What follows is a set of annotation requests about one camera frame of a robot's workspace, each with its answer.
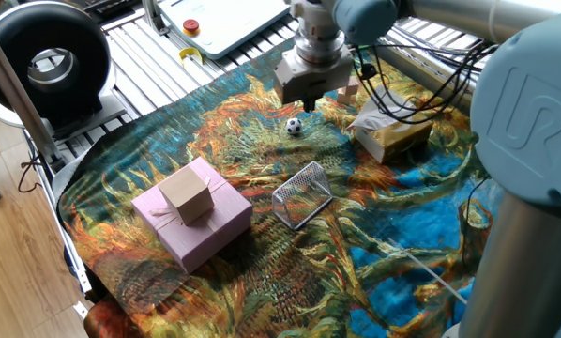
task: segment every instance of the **pink gift box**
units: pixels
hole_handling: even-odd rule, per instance
[[[192,273],[250,227],[253,208],[203,158],[192,161],[188,166],[203,181],[209,177],[207,186],[214,200],[214,207],[189,226],[184,225],[173,213],[152,215],[152,210],[168,209],[158,186],[133,199],[132,206],[176,262],[187,273]]]

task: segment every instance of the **cardboard box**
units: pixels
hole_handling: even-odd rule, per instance
[[[359,89],[359,80],[357,79],[356,76],[351,76],[349,78],[349,84],[345,87],[345,95],[351,97],[357,94],[358,89]]]
[[[187,273],[192,273],[250,227],[253,209],[251,203],[204,159],[198,158],[188,166],[201,180],[209,178],[207,188],[214,203],[214,207],[191,226],[184,225],[172,213],[158,186],[132,200],[132,206],[176,262]]]
[[[207,185],[190,166],[181,168],[158,187],[170,210],[186,225],[214,206]]]
[[[340,104],[351,104],[352,97],[345,94],[345,88],[337,89],[337,102]]]
[[[414,115],[419,121],[425,118],[423,114]],[[396,122],[378,131],[356,127],[356,139],[380,163],[394,158],[413,146],[425,143],[432,131],[432,121],[417,125]]]

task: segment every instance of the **colorful tablecloth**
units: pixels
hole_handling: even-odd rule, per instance
[[[469,290],[501,198],[489,180],[465,221],[468,194],[485,175],[469,119],[441,115],[427,146],[381,165],[346,129],[368,98],[362,88],[352,106],[329,93],[310,114],[280,103],[272,70],[290,47],[94,145],[59,203],[81,258],[151,337],[440,337],[462,306],[388,238]],[[431,96],[385,71],[402,96]],[[304,127],[297,137],[282,127],[295,116]],[[250,231],[189,276],[130,201],[198,156],[252,202],[254,215]],[[271,194],[311,161],[325,167],[335,199],[293,232],[272,214]]]

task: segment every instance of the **red button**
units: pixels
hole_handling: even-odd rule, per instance
[[[183,28],[185,28],[187,32],[195,33],[199,29],[199,23],[196,20],[188,19],[183,22]]]

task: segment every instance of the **small soccer ball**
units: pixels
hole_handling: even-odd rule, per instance
[[[289,118],[287,123],[285,123],[284,128],[288,133],[292,135],[297,135],[301,132],[301,120],[298,118]]]

